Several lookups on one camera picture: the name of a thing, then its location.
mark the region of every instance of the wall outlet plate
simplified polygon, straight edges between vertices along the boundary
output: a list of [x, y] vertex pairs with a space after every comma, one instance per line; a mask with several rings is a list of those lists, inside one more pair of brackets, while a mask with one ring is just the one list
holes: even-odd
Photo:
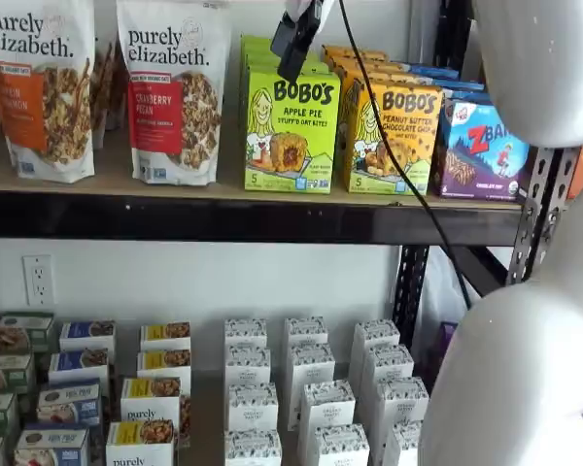
[[25, 255], [22, 260], [28, 306], [35, 309], [53, 309], [55, 302], [51, 255]]

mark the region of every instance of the oat bar image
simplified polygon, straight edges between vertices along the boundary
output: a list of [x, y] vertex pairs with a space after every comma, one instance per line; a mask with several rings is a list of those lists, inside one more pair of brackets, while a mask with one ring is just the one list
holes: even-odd
[[198, 170], [210, 158], [210, 153], [218, 145], [217, 130], [221, 125], [218, 112], [218, 96], [201, 73], [183, 73], [182, 82], [184, 106], [182, 108], [181, 153], [168, 153], [168, 157], [178, 165]]
[[43, 72], [43, 119], [47, 147], [41, 157], [67, 165], [85, 154], [90, 137], [87, 59], [82, 75], [73, 68], [46, 68]]
[[307, 155], [307, 140], [294, 133], [277, 133], [270, 140], [270, 157], [276, 172], [299, 172]]

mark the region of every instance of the granola bag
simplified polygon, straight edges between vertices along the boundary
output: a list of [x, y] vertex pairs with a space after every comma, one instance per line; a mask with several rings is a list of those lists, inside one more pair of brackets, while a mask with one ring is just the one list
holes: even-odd
[[220, 5], [119, 0], [133, 177], [216, 180], [230, 27]]
[[95, 62], [90, 77], [90, 125], [93, 148], [104, 147], [117, 45], [117, 3], [95, 0]]
[[94, 48], [92, 0], [0, 0], [0, 118], [21, 177], [94, 174]]

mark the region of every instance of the food package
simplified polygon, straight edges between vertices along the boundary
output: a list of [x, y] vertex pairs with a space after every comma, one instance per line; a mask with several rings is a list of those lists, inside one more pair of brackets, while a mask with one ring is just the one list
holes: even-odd
[[356, 396], [360, 395], [365, 351], [368, 348], [385, 343], [392, 345], [399, 343], [399, 330], [397, 330], [392, 320], [384, 318], [361, 322], [355, 325], [348, 380]]
[[259, 64], [247, 74], [245, 188], [330, 193], [337, 76], [308, 70], [288, 83]]
[[175, 464], [174, 437], [173, 422], [169, 419], [113, 422], [106, 443], [106, 464]]
[[[442, 91], [436, 86], [371, 80], [389, 146], [400, 168], [426, 194]], [[408, 194], [378, 129], [364, 80], [355, 79], [343, 105], [348, 113], [344, 180], [350, 192]]]
[[23, 178], [94, 174], [93, 16], [90, 0], [0, 0], [0, 118]]
[[222, 5], [119, 0], [133, 177], [216, 180], [231, 28]]
[[94, 0], [94, 4], [95, 60], [90, 76], [90, 125], [93, 148], [102, 149], [117, 52], [117, 2]]
[[432, 164], [432, 179], [444, 197], [516, 199], [529, 145], [513, 135], [497, 109], [484, 100], [445, 99]]
[[351, 424], [357, 400], [347, 381], [309, 383], [302, 387], [298, 458], [309, 462], [309, 451], [315, 439], [315, 429]]

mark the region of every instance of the green box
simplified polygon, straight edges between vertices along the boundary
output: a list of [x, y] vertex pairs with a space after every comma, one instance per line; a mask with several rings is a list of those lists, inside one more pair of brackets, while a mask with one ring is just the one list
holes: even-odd
[[334, 73], [288, 83], [271, 66], [248, 68], [246, 189], [330, 193], [340, 86]]

